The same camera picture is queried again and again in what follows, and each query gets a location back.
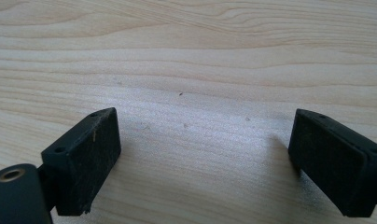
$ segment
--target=black bracket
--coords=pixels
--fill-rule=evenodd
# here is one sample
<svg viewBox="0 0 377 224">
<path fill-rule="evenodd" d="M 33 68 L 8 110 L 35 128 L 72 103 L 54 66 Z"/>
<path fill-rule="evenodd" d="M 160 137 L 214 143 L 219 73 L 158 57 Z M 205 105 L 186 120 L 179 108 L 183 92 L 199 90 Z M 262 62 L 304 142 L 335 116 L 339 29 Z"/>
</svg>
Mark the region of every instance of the black bracket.
<svg viewBox="0 0 377 224">
<path fill-rule="evenodd" d="M 344 216 L 377 204 L 377 144 L 324 115 L 298 109 L 288 153 Z"/>
<path fill-rule="evenodd" d="M 43 164 L 0 171 L 0 223 L 52 223 L 88 213 L 121 152 L 115 108 L 88 115 L 42 153 Z"/>
</svg>

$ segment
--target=light wood tabletop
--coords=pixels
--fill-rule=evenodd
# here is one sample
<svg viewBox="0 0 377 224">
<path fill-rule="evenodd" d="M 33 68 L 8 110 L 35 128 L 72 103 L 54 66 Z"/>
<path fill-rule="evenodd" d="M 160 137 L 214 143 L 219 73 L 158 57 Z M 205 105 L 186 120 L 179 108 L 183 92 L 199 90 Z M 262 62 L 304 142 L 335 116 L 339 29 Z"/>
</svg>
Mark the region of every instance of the light wood tabletop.
<svg viewBox="0 0 377 224">
<path fill-rule="evenodd" d="M 119 160 L 55 223 L 377 223 L 286 149 L 297 108 L 377 143 L 377 0 L 0 0 L 0 170 L 107 107 Z"/>
</svg>

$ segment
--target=wooden surface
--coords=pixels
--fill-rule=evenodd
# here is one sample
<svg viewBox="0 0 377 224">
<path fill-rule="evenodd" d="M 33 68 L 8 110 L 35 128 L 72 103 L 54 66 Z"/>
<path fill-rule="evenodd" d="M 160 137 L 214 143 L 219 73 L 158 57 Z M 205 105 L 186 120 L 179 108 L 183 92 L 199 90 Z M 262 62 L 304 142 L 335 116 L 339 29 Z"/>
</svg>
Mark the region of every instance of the wooden surface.
<svg viewBox="0 0 377 224">
<path fill-rule="evenodd" d="M 118 163 L 56 223 L 377 223 L 286 151 L 296 108 L 377 142 L 377 0 L 0 0 L 0 169 L 110 106 Z"/>
</svg>

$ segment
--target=black plastic part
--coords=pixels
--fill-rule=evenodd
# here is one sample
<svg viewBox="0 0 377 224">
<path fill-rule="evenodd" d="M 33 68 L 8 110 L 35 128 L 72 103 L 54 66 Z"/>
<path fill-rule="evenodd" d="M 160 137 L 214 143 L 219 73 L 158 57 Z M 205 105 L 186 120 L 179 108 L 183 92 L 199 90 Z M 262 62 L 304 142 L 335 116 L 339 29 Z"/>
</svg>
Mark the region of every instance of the black plastic part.
<svg viewBox="0 0 377 224">
<path fill-rule="evenodd" d="M 0 223 L 52 223 L 35 166 L 20 164 L 0 171 Z"/>
<path fill-rule="evenodd" d="M 108 108 L 88 115 L 41 153 L 44 163 L 39 172 L 57 185 L 58 215 L 90 212 L 120 152 L 117 112 Z M 52 188 L 50 183 L 43 189 Z"/>
<path fill-rule="evenodd" d="M 298 109 L 288 153 L 343 215 L 371 215 L 377 204 L 376 143 L 334 119 Z"/>
</svg>

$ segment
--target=round hole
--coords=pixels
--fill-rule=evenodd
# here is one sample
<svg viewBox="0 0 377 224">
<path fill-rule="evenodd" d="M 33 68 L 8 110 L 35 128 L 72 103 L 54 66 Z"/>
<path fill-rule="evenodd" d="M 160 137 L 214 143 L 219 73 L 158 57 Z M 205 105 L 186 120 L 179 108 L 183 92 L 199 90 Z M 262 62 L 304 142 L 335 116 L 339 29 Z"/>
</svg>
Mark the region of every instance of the round hole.
<svg viewBox="0 0 377 224">
<path fill-rule="evenodd" d="M 370 148 L 370 151 L 374 154 L 377 154 L 377 148 Z"/>
<path fill-rule="evenodd" d="M 57 148 L 54 149 L 54 151 L 56 153 L 62 153 L 62 152 L 64 152 L 64 147 L 57 147 Z"/>
<path fill-rule="evenodd" d="M 0 175 L 0 182 L 6 183 L 6 182 L 16 180 L 20 178 L 23 174 L 25 174 L 25 170 L 21 168 L 7 171 L 3 173 L 2 175 Z"/>
</svg>

